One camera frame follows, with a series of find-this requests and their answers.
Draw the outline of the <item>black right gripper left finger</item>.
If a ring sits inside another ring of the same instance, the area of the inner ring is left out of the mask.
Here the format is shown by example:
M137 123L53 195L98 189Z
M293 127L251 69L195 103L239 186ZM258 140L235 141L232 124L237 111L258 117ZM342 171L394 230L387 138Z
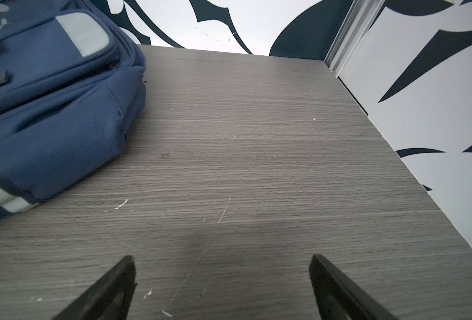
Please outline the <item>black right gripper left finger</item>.
M134 257L127 255L54 319L126 319L137 283Z

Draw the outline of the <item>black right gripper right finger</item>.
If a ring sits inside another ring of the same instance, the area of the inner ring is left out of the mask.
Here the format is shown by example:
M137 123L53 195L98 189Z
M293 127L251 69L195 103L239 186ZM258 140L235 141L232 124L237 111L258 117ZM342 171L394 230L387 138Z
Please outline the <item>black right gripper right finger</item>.
M396 319L323 255L314 255L309 276L321 319Z

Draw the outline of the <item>navy blue school backpack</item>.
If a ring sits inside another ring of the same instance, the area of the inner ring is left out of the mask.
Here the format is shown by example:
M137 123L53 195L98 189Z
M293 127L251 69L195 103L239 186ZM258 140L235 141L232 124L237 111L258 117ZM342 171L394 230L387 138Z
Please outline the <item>navy blue school backpack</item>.
M0 1L0 218L120 155L145 56L91 1Z

